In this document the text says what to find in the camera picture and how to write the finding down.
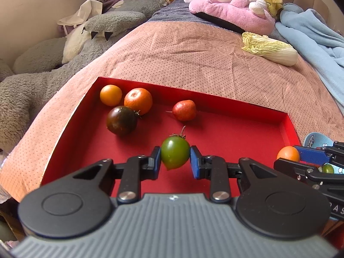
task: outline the red tray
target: red tray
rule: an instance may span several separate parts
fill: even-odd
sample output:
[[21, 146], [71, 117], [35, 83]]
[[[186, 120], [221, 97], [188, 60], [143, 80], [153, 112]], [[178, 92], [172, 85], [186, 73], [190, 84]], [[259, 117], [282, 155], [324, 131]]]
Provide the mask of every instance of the red tray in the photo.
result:
[[[106, 128], [106, 116], [112, 109], [101, 103], [99, 93], [107, 84], [117, 85], [123, 95], [142, 87], [151, 92], [153, 107], [139, 119], [134, 132], [118, 138]], [[99, 77], [91, 86], [66, 125], [46, 167], [42, 185], [104, 158], [114, 163], [126, 162], [136, 155], [149, 155], [156, 145], [173, 133], [180, 133], [183, 123], [170, 111], [181, 100], [193, 100], [197, 117], [185, 123], [186, 139], [203, 155], [223, 157], [238, 162], [250, 157], [273, 166], [278, 151], [286, 145], [300, 145], [300, 140], [288, 114], [194, 91], [155, 84]], [[116, 194], [119, 181], [112, 192]], [[156, 181], [143, 181], [142, 193], [205, 193], [208, 180], [195, 180], [190, 163], [167, 171], [162, 164]], [[230, 180], [232, 193], [239, 195], [235, 180]]]

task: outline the dotted fabric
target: dotted fabric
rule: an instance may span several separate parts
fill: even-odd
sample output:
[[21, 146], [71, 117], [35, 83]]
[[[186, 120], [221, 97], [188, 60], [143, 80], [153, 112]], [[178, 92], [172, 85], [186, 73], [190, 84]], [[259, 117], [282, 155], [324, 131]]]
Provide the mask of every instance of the dotted fabric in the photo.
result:
[[4, 163], [0, 183], [17, 201], [39, 187], [71, 113], [98, 76], [196, 90], [290, 114], [301, 140], [344, 141], [344, 118], [301, 57], [285, 67], [240, 49], [241, 35], [205, 24], [148, 22], [79, 71], [44, 106]]

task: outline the light blue blanket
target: light blue blanket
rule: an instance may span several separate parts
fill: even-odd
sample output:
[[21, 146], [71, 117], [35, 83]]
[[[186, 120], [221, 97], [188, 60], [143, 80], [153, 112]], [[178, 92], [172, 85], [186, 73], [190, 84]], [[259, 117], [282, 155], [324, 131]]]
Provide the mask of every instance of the light blue blanket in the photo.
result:
[[313, 9], [288, 3], [280, 18], [278, 32], [315, 68], [344, 114], [344, 38]]

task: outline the pink stuffed pig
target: pink stuffed pig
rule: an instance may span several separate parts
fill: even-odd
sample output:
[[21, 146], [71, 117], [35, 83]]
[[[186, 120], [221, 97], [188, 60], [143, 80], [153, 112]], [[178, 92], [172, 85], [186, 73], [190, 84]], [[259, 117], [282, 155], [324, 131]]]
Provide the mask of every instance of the pink stuffed pig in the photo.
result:
[[205, 13], [232, 23], [242, 30], [260, 35], [269, 35], [275, 28], [275, 19], [267, 11], [264, 0], [184, 0], [193, 14]]

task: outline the orange tomato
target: orange tomato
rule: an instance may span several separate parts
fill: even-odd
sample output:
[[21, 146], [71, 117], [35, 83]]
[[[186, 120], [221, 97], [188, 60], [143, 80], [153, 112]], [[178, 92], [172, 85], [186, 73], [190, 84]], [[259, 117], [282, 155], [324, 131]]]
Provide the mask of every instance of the orange tomato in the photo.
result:
[[278, 152], [276, 159], [278, 158], [284, 158], [291, 161], [299, 162], [300, 154], [295, 147], [286, 146]]
[[124, 105], [137, 111], [139, 115], [149, 112], [153, 105], [152, 95], [144, 88], [134, 88], [124, 98]]
[[122, 90], [116, 85], [106, 85], [100, 91], [100, 100], [107, 106], [115, 107], [122, 99]]

